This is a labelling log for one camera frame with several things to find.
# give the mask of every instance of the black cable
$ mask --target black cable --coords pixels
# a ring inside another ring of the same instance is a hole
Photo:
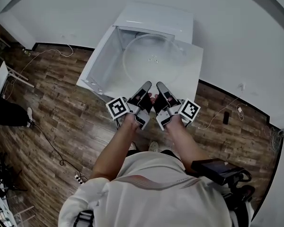
[[[59,164],[60,164],[61,166],[64,165],[64,162],[70,164],[77,172],[79,172],[80,179],[82,179],[82,178],[84,177],[84,178],[86,179],[86,181],[83,181],[83,182],[84,182],[84,183],[87,182],[87,181],[88,181],[88,178],[87,178],[86,176],[82,175],[81,172],[80,172],[72,163],[70,163],[68,160],[63,159],[63,157],[61,156],[61,154],[56,150],[56,148],[51,144],[51,142],[49,141],[49,139],[46,137],[46,135],[44,134],[44,132],[42,131],[42,129],[41,129],[38,125],[36,125],[35,122],[30,121],[30,123],[31,123],[32,125],[36,126],[36,127],[42,132],[42,134],[44,135],[44,137],[46,138],[46,140],[48,141],[48,143],[51,145],[51,147],[52,147],[52,148],[57,152],[57,154],[60,156],[61,161],[59,162]]]
[[[115,123],[117,125],[117,130],[118,130],[120,128],[120,123],[119,123],[119,121],[117,119],[115,119]]]

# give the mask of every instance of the sleeve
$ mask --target sleeve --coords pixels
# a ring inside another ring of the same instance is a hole
[[[81,185],[75,194],[63,204],[59,214],[58,227],[73,227],[77,215],[81,211],[93,210],[108,182],[108,179],[101,177],[88,180]]]

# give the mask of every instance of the black strap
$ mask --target black strap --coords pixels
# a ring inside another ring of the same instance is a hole
[[[94,212],[91,210],[82,211],[78,214],[73,227],[76,227],[79,222],[85,222],[86,227],[92,227],[94,220]]]
[[[234,210],[239,227],[249,227],[249,216],[246,207],[246,203],[240,205],[240,207]]]

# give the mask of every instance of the person's leg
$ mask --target person's leg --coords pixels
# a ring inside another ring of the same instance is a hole
[[[24,108],[0,97],[0,125],[27,126],[29,116]]]
[[[128,152],[127,152],[127,155],[126,157],[129,157],[133,154],[136,154],[136,153],[139,153],[140,151],[138,149],[130,149]]]
[[[137,149],[136,144],[134,142],[131,143],[131,146],[128,149],[126,157],[129,157],[133,154],[139,153],[140,151]]]
[[[181,161],[178,157],[176,157],[176,155],[169,149],[163,150],[160,153],[165,154],[165,155],[169,155],[171,157],[177,158],[179,161]]]

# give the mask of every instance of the shoe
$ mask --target shoe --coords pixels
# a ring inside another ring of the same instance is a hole
[[[29,120],[33,121],[33,110],[32,108],[27,108],[27,115],[29,117]]]
[[[148,151],[152,151],[152,152],[159,152],[159,144],[156,141],[153,141],[149,148]]]
[[[136,144],[135,143],[131,143],[131,146],[129,147],[128,150],[132,150],[132,149],[137,149]]]

